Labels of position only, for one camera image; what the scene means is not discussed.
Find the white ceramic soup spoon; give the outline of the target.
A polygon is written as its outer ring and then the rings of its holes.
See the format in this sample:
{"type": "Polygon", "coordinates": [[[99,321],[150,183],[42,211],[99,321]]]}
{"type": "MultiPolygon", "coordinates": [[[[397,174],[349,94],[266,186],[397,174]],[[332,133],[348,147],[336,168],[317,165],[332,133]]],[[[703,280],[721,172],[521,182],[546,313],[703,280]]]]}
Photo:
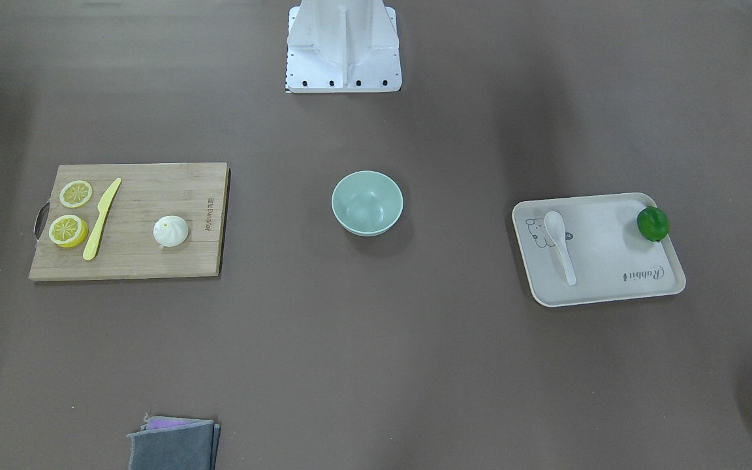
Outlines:
{"type": "Polygon", "coordinates": [[[546,212],[544,223],[547,235],[552,239],[558,252],[567,284],[570,286],[576,285],[577,277],[567,249],[566,226],[561,214],[557,211],[546,212]]]}

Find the white steamed bun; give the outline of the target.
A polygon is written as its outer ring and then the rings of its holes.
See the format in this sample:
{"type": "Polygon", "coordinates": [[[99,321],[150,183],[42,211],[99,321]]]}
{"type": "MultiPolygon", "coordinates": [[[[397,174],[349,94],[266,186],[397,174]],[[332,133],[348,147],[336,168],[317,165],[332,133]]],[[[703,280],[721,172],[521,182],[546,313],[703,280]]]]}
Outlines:
{"type": "Polygon", "coordinates": [[[184,243],[190,233],[189,225],[179,216],[164,216],[155,222],[153,237],[159,244],[159,249],[175,247],[184,243]]]}

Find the thick lemon half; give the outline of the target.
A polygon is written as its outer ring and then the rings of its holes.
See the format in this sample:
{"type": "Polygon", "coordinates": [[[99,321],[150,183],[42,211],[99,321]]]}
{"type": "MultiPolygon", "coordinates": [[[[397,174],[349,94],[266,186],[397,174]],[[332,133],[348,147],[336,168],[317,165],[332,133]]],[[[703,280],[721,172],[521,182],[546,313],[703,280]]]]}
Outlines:
{"type": "Polygon", "coordinates": [[[87,239],[89,226],[83,218],[66,214],[56,218],[48,227],[50,240],[63,249],[74,249],[87,239]]]}

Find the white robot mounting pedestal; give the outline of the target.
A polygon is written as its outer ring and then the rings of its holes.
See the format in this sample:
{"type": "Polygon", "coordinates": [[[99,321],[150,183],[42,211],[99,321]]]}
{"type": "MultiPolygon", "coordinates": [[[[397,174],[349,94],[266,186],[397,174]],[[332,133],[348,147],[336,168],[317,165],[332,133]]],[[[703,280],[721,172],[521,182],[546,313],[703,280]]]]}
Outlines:
{"type": "Polygon", "coordinates": [[[382,1],[302,1],[289,10],[289,93],[386,93],[402,87],[396,12],[382,1]]]}

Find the green lime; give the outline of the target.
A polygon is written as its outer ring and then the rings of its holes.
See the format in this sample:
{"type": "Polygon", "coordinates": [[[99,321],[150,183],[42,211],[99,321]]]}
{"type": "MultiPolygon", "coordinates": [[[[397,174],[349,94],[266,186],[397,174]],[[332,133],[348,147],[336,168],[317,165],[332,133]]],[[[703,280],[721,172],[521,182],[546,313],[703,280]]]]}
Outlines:
{"type": "Polygon", "coordinates": [[[636,215],[636,227],[642,237],[659,243],[668,236],[670,223],[666,213],[657,206],[646,206],[636,215]]]}

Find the grey folded cloth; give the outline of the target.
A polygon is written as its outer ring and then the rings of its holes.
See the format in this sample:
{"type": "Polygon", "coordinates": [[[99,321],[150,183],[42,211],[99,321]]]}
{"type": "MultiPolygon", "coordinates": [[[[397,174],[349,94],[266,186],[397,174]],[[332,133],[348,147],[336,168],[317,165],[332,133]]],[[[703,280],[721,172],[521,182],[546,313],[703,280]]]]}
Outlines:
{"type": "Polygon", "coordinates": [[[214,469],[221,426],[214,420],[144,417],[131,440],[129,469],[214,469]]]}

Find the yellow plastic knife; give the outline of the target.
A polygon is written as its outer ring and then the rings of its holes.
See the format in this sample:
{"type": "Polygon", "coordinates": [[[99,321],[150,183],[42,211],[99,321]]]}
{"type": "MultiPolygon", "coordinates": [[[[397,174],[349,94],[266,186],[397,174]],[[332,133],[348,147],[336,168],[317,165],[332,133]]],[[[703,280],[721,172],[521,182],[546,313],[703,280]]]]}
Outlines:
{"type": "Polygon", "coordinates": [[[99,199],[97,208],[99,211],[95,225],[93,225],[89,238],[86,242],[86,247],[83,252],[84,260],[93,260],[99,252],[99,246],[101,246],[102,232],[104,232],[104,224],[106,223],[108,212],[112,206],[114,197],[122,184],[121,178],[116,178],[108,187],[108,189],[102,194],[99,199]]]}

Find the beige rabbit serving tray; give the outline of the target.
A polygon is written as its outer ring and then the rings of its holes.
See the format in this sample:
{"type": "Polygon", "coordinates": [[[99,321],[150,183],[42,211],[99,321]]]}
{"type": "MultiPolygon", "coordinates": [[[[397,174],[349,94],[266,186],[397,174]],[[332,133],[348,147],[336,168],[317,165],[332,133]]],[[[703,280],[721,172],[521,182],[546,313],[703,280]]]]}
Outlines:
{"type": "Polygon", "coordinates": [[[523,200],[511,212],[526,279],[546,307],[678,294],[686,277],[669,238],[645,239],[639,212],[655,206],[644,193],[523,200]],[[558,212],[576,282],[570,285],[545,216],[558,212]]]}

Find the thin lemon slice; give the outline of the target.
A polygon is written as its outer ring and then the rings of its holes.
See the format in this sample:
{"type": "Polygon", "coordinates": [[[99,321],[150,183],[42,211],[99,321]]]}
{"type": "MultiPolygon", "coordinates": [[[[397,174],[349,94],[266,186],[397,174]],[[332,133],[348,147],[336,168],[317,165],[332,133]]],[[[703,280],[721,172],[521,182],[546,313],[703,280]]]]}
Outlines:
{"type": "Polygon", "coordinates": [[[59,203],[66,208],[80,208],[93,196],[93,187],[88,181],[74,180],[67,183],[59,192],[59,203]]]}

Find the light green bowl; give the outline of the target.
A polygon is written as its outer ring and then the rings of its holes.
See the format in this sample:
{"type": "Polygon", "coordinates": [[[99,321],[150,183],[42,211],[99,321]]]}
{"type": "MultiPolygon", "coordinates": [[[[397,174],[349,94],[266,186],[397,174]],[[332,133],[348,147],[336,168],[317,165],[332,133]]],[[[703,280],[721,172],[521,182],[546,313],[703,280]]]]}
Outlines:
{"type": "Polygon", "coordinates": [[[331,208],[345,230],[360,237],[375,237],[397,223],[405,197],[394,179],[374,170],[361,170],[336,184],[331,208]]]}

